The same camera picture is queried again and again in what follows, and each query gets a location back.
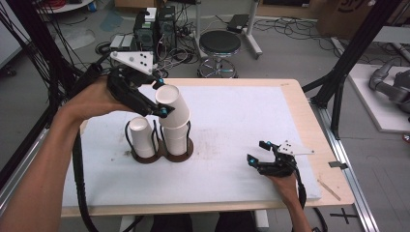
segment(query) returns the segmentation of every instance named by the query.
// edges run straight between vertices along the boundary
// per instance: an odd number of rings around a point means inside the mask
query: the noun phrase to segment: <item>stacked paper cups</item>
[[[166,104],[175,109],[166,118],[160,118],[163,136],[168,153],[174,156],[187,152],[187,122],[190,110],[179,89],[173,85],[163,85],[156,92],[157,103]]]

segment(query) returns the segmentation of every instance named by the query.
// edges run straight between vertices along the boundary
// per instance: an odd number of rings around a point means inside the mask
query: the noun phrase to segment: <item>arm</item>
[[[299,203],[296,191],[296,177],[292,174],[288,177],[267,176],[277,187],[278,192],[286,205],[290,218],[292,219],[293,229],[295,232],[310,232],[311,228],[308,219]]]
[[[60,108],[0,218],[0,231],[58,231],[63,188],[79,126],[86,119],[114,110],[129,109],[110,95],[106,77]]]

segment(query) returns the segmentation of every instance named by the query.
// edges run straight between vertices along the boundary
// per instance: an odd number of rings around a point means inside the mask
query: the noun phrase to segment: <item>wire cup stand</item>
[[[165,157],[167,160],[172,161],[172,162],[183,162],[187,159],[190,158],[190,156],[193,153],[193,142],[190,139],[190,121],[187,122],[187,126],[188,126],[188,131],[187,131],[187,151],[184,154],[181,155],[172,155],[168,152],[167,148],[166,148],[166,142],[165,142],[165,138],[162,132],[162,126],[160,126],[160,132],[161,132],[161,138],[160,139],[159,135],[158,135],[158,131],[157,131],[157,122],[155,120],[153,120],[154,122],[154,128],[153,131],[151,133],[151,142],[153,144],[154,147],[154,151],[156,151],[156,153],[149,157],[149,158],[143,158],[141,157],[136,150],[133,148],[132,143],[130,141],[129,135],[128,135],[128,128],[129,128],[129,124],[130,121],[127,122],[126,126],[125,126],[125,135],[127,138],[127,142],[129,143],[130,147],[131,147],[131,153],[132,153],[132,157],[140,163],[144,163],[144,164],[148,164],[148,163],[153,163],[157,160],[160,159],[160,157]],[[158,148],[155,144],[155,139],[157,139],[158,142]]]
[[[187,151],[183,154],[180,155],[172,155],[168,152],[168,149],[166,147],[166,142],[165,142],[165,137],[163,135],[163,130],[162,130],[162,126],[160,126],[160,132],[161,132],[161,137],[162,137],[162,141],[163,141],[163,148],[165,151],[165,158],[169,161],[172,162],[183,162],[187,159],[190,158],[190,156],[193,153],[193,142],[190,139],[190,121],[187,122],[187,126],[188,126],[188,131],[187,131]]]

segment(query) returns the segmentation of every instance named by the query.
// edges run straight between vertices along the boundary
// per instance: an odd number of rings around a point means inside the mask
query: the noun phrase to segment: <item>black metal pole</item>
[[[311,99],[311,102],[319,107],[327,107],[332,96],[337,94],[334,100],[334,113],[332,114],[331,124],[332,132],[337,138],[343,83],[400,2],[401,0],[378,0],[350,44],[338,59],[333,70],[322,78],[303,87],[306,92],[322,85],[317,95]]]

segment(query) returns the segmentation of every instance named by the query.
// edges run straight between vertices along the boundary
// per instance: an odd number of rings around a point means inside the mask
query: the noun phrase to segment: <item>white tabletop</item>
[[[282,206],[272,183],[249,167],[246,159],[251,154],[263,161],[274,160],[272,152],[258,147],[259,140],[280,144],[288,139],[303,144],[282,87],[175,85],[191,110],[192,157],[182,163],[165,158],[151,164],[138,163],[130,156],[124,136],[125,124],[137,114],[114,112],[91,119],[82,135],[91,214],[263,209],[271,208],[272,203]],[[140,90],[153,98],[151,88]],[[320,154],[319,150],[311,156]],[[317,174],[312,171],[307,156],[297,157],[297,162],[308,201],[321,202],[323,188],[318,185]],[[76,208],[71,171],[66,181],[63,216],[76,216]]]

